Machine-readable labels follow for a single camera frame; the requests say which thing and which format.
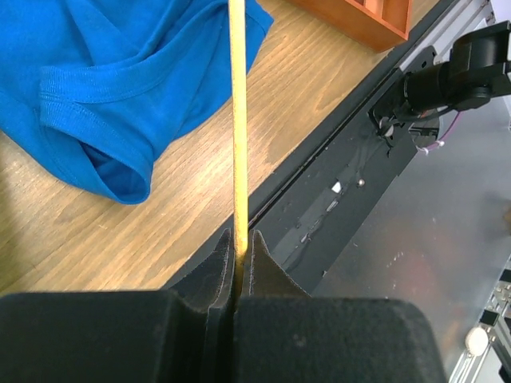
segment yellow stick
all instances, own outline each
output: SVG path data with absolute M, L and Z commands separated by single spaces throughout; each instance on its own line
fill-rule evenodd
M 247 63 L 245 0 L 229 0 L 234 141 L 234 249 L 236 298 L 241 294 L 248 249 Z

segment blue shirt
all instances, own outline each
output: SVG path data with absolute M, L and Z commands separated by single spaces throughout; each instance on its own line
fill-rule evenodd
M 271 23 L 247 0 L 248 68 Z M 155 160 L 231 95 L 227 0 L 5 1 L 0 52 L 0 128 L 121 203 L 147 199 Z

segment brown tray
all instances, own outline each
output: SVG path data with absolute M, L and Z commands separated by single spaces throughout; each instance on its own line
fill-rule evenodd
M 377 52 L 408 39 L 411 0 L 289 0 Z

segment wooden table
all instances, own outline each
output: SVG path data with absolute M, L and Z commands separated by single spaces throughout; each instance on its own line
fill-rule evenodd
M 284 0 L 248 77 L 254 190 L 382 60 Z M 414 0 L 415 25 L 438 0 Z M 232 111 L 170 145 L 122 206 L 54 179 L 0 136 L 0 291 L 158 288 L 232 213 Z

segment white cap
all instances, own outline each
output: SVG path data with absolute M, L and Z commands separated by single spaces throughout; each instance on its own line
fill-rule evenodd
M 488 333 L 481 327 L 474 327 L 465 338 L 466 349 L 475 357 L 480 357 L 488 347 Z

